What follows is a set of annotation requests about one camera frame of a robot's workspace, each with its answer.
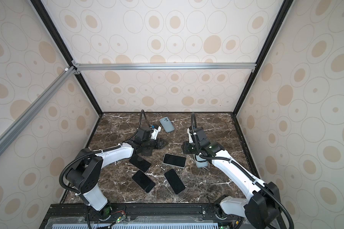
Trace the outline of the white-edged phone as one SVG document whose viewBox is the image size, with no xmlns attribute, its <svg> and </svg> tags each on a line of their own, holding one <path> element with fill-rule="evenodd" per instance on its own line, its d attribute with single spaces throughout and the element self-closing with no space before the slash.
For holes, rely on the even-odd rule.
<svg viewBox="0 0 344 229">
<path fill-rule="evenodd" d="M 165 154 L 163 158 L 163 164 L 170 165 L 170 166 L 184 168 L 185 163 L 186 163 L 186 158 L 182 156 Z"/>
</svg>

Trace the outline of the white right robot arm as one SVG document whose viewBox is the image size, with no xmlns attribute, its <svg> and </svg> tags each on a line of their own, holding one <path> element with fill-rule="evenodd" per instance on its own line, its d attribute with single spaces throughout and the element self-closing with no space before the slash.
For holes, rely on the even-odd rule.
<svg viewBox="0 0 344 229">
<path fill-rule="evenodd" d="M 204 147 L 198 147 L 193 142 L 185 141 L 182 150 L 186 154 L 200 157 L 199 161 L 207 161 L 221 170 L 233 181 L 245 198 L 233 198 L 223 195 L 214 202 L 213 209 L 219 219 L 229 215 L 246 218 L 256 229 L 270 227 L 271 223 L 280 216 L 282 210 L 279 189 L 275 184 L 266 184 L 263 180 L 251 174 L 228 153 L 223 146 L 212 142 Z"/>
</svg>

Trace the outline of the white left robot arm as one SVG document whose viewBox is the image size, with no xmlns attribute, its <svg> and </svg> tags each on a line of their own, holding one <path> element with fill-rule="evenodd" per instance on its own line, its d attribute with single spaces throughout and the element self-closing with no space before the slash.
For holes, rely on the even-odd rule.
<svg viewBox="0 0 344 229">
<path fill-rule="evenodd" d="M 109 206 L 108 199 L 99 188 L 98 180 L 101 170 L 122 159 L 147 150 L 162 149 L 168 142 L 163 138 L 144 140 L 138 143 L 133 140 L 124 141 L 117 146 L 92 151 L 82 149 L 77 157 L 64 167 L 59 175 L 62 188 L 76 193 L 84 203 L 97 212 L 105 212 Z"/>
</svg>

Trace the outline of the black phone case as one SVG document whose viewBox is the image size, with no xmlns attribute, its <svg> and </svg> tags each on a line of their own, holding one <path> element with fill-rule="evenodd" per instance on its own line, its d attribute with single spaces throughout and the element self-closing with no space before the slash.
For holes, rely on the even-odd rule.
<svg viewBox="0 0 344 229">
<path fill-rule="evenodd" d="M 140 157 L 139 155 L 133 155 L 129 162 L 134 165 L 135 167 L 137 167 L 139 170 L 141 170 L 142 172 L 147 172 L 147 170 L 150 168 L 151 163 L 148 162 L 147 160 L 143 159 L 142 157 Z"/>
</svg>

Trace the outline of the light blue case far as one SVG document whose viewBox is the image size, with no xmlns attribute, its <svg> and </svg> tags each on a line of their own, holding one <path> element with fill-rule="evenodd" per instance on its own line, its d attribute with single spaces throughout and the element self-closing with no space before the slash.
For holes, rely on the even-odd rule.
<svg viewBox="0 0 344 229">
<path fill-rule="evenodd" d="M 170 133 L 175 130 L 173 123 L 168 117 L 163 117 L 162 119 L 160 119 L 160 124 L 162 125 L 166 133 Z"/>
</svg>

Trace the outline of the light blue case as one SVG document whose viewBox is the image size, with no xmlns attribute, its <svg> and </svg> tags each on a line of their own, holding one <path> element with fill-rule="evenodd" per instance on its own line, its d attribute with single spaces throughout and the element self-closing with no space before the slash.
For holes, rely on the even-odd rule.
<svg viewBox="0 0 344 229">
<path fill-rule="evenodd" d="M 206 159 L 201 158 L 198 155 L 194 155 L 196 166 L 198 168 L 206 168 L 208 166 L 208 161 Z"/>
<path fill-rule="evenodd" d="M 163 117 L 162 119 L 160 119 L 160 124 L 162 125 L 166 133 L 170 133 L 175 130 L 173 123 L 168 117 Z"/>
</svg>

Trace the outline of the light blue case right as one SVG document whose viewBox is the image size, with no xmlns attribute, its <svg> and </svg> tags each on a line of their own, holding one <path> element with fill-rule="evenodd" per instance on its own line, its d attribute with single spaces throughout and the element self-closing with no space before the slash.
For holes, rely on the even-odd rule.
<svg viewBox="0 0 344 229">
<path fill-rule="evenodd" d="M 194 155 L 196 166 L 198 168 L 206 168 L 208 166 L 208 161 L 206 159 L 201 158 L 198 155 Z"/>
</svg>

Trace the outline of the purple-edged phone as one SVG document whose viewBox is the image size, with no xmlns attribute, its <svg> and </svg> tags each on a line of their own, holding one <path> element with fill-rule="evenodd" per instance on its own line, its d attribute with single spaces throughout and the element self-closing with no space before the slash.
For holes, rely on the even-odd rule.
<svg viewBox="0 0 344 229">
<path fill-rule="evenodd" d="M 145 175 L 141 170 L 137 171 L 132 176 L 133 181 L 135 181 L 146 193 L 149 193 L 154 187 L 155 183 Z"/>
</svg>

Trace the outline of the blue-edged phone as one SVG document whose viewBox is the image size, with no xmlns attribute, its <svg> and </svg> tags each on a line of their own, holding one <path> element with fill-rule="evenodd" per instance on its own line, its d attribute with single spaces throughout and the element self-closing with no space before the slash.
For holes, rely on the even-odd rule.
<svg viewBox="0 0 344 229">
<path fill-rule="evenodd" d="M 179 194 L 185 190 L 185 185 L 177 175 L 174 169 L 170 169 L 164 174 L 165 178 L 167 179 L 168 183 L 172 187 L 175 194 Z"/>
</svg>

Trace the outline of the horizontal aluminium frame bar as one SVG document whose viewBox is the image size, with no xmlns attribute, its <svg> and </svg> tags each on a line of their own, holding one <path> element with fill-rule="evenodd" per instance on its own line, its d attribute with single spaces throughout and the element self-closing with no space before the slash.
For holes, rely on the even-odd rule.
<svg viewBox="0 0 344 229">
<path fill-rule="evenodd" d="M 80 71 L 88 70 L 217 70 L 255 69 L 255 63 L 172 63 L 172 64 L 76 64 Z"/>
</svg>

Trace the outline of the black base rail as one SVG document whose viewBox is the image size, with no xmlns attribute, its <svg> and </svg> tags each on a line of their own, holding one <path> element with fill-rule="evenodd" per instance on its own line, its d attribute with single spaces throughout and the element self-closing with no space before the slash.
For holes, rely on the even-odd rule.
<svg viewBox="0 0 344 229">
<path fill-rule="evenodd" d="M 219 219 L 211 203 L 112 204 L 111 216 L 102 221 L 84 204 L 53 204 L 41 229 L 252 229 L 235 215 Z"/>
</svg>

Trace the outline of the diagonal aluminium frame bar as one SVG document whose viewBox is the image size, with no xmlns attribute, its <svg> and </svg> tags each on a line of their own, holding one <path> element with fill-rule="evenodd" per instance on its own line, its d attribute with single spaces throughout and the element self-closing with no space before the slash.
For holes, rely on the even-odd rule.
<svg viewBox="0 0 344 229">
<path fill-rule="evenodd" d="M 17 120 L 0 136 L 0 156 L 17 138 L 17 136 L 27 127 L 27 125 L 42 110 L 48 101 L 54 96 L 65 81 L 75 74 L 75 68 L 69 66 L 61 75 L 54 80 L 51 85 L 19 116 Z"/>
</svg>

